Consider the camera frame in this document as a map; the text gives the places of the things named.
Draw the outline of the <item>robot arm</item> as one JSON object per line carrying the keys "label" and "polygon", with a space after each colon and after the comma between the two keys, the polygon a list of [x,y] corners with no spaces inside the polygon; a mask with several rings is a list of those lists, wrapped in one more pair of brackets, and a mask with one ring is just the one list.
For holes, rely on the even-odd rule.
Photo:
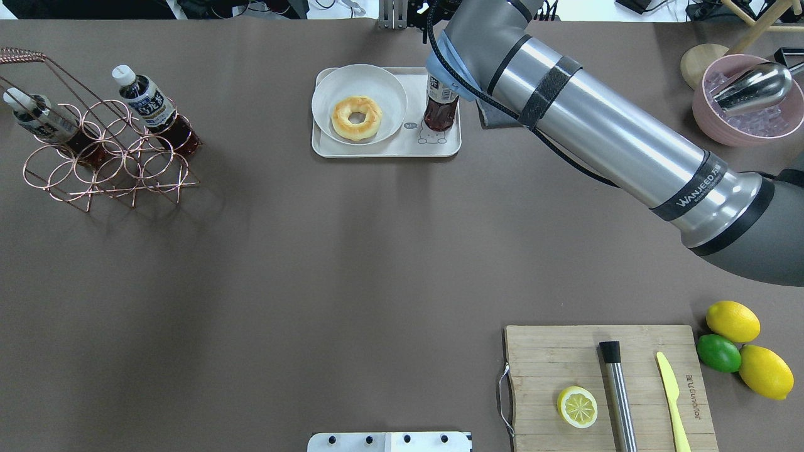
{"label": "robot arm", "polygon": [[693,254],[731,274],[802,286],[802,158],[767,178],[738,173],[526,33],[540,1],[463,1],[425,31],[434,76],[554,140],[675,226]]}

